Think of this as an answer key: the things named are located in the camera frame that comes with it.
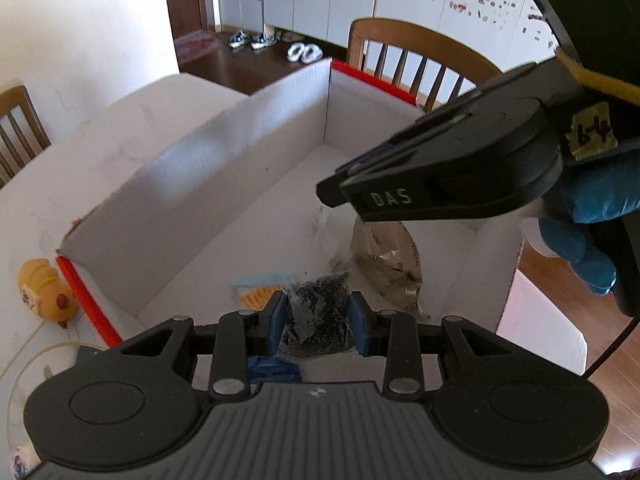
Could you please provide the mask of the blue gloved right hand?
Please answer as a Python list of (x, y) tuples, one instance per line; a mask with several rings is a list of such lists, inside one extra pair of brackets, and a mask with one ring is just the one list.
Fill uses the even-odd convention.
[(639, 291), (639, 157), (625, 155), (563, 169), (544, 196), (544, 247), (564, 259), (596, 295)]

